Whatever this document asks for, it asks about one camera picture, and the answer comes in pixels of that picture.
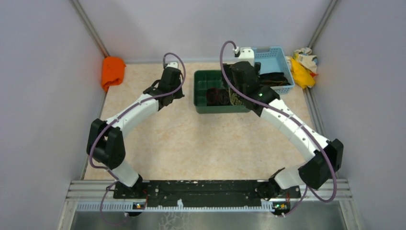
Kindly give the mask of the green compartment organizer tray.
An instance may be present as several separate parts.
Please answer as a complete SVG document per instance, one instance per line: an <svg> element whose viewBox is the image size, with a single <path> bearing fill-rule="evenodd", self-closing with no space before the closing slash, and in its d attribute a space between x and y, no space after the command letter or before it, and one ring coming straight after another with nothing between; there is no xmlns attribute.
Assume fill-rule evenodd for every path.
<svg viewBox="0 0 406 230"><path fill-rule="evenodd" d="M199 114L247 113L243 105L233 105L220 70L198 70L194 73L193 104Z"/></svg>

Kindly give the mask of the light blue plastic basket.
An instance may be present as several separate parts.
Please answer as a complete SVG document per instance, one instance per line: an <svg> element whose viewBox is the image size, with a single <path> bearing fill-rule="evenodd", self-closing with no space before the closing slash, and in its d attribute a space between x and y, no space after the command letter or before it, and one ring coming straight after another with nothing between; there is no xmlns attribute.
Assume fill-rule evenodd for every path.
<svg viewBox="0 0 406 230"><path fill-rule="evenodd" d="M283 73L289 83L284 86L271 86L278 94L288 94L295 86L290 67L287 64L283 49L279 46L253 47L254 62L261 64L259 74Z"/></svg>

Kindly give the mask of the red navy striped tie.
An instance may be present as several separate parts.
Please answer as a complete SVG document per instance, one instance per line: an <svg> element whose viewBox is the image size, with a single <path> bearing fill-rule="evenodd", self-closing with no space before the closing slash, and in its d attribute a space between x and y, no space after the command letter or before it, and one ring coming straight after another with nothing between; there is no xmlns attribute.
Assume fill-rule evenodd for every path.
<svg viewBox="0 0 406 230"><path fill-rule="evenodd" d="M206 105L207 106L217 106L220 105L218 102L218 93L221 89L210 88L206 91Z"/></svg>

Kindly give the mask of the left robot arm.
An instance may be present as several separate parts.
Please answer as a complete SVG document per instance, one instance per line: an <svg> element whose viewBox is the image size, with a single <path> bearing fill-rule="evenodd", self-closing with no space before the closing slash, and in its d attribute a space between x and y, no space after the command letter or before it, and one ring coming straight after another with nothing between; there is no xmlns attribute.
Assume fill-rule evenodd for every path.
<svg viewBox="0 0 406 230"><path fill-rule="evenodd" d="M87 154L94 168L107 170L125 186L131 198L144 191L141 175L125 160L124 138L149 116L184 97L182 85L185 77L176 62L166 64L161 79L145 89L130 106L107 120L95 119L90 126Z"/></svg>

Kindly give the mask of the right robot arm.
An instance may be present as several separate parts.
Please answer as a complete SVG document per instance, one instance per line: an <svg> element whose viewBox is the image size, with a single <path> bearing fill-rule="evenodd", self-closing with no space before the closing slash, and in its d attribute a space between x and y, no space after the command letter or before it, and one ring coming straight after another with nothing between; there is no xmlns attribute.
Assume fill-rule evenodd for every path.
<svg viewBox="0 0 406 230"><path fill-rule="evenodd" d="M247 61L222 64L225 82L237 93L243 105L258 117L272 123L299 150L305 162L278 170L270 178L270 193L283 197L293 186L318 189L335 178L341 168L343 143L329 140L296 116L280 95L260 82L257 68Z"/></svg>

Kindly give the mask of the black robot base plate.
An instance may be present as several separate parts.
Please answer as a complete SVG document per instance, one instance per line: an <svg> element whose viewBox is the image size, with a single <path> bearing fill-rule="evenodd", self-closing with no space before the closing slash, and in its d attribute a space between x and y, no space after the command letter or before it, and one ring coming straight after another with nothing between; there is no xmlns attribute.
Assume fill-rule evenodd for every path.
<svg viewBox="0 0 406 230"><path fill-rule="evenodd" d="M267 180L144 180L133 188L117 183L113 191L115 199L146 199L147 207L259 207L301 197L298 186L281 190Z"/></svg>

